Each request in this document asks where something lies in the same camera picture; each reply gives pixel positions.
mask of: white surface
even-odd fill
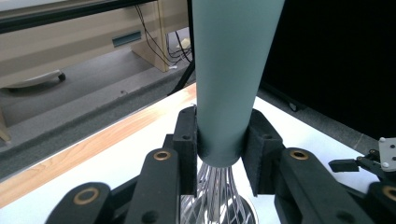
[[[329,170],[327,163],[331,160],[356,158],[360,155],[259,98],[256,98],[254,107],[273,124],[286,147],[310,150]],[[0,211],[0,223],[44,223],[50,211],[70,189],[90,181],[105,182],[114,189],[138,175],[147,153],[161,147],[165,135],[174,131],[177,113],[178,111],[170,113],[166,118],[150,124],[96,157],[4,207]],[[242,167],[239,161],[233,168],[239,192],[248,195],[254,203],[260,223],[279,223],[274,207],[274,196],[251,197],[251,190]],[[333,175],[338,181],[360,191],[366,191],[368,184],[376,181],[374,175],[364,170],[358,173]]]
[[[64,1],[66,0],[0,0],[0,11],[7,11],[23,7],[35,7]]]

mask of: gray cylinder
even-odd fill
[[[193,0],[200,158],[240,157],[283,0]]]

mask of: metal whisk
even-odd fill
[[[236,190],[232,167],[203,163],[197,179],[197,197],[182,196],[181,223],[257,223],[252,207]]]

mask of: floor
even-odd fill
[[[188,30],[179,35],[187,37]],[[170,35],[172,51],[176,45]],[[0,106],[13,136],[11,144],[0,141],[0,181],[166,97],[187,66],[180,61],[176,69],[162,73],[126,48],[62,69],[65,82],[0,90]],[[288,102],[267,90],[258,96],[363,154],[377,148],[374,139],[311,108],[293,112]]]

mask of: wooden table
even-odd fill
[[[96,181],[114,189],[139,175],[147,153],[161,147],[165,135],[174,131],[178,112],[194,103],[195,85],[191,85],[0,183],[0,223],[43,223],[72,188]],[[329,170],[331,160],[360,155],[259,98],[254,107],[273,124],[286,147],[312,151]],[[239,192],[252,201],[260,223],[278,223],[274,197],[252,197],[240,161],[233,173]],[[360,191],[376,181],[365,171],[333,176]]]

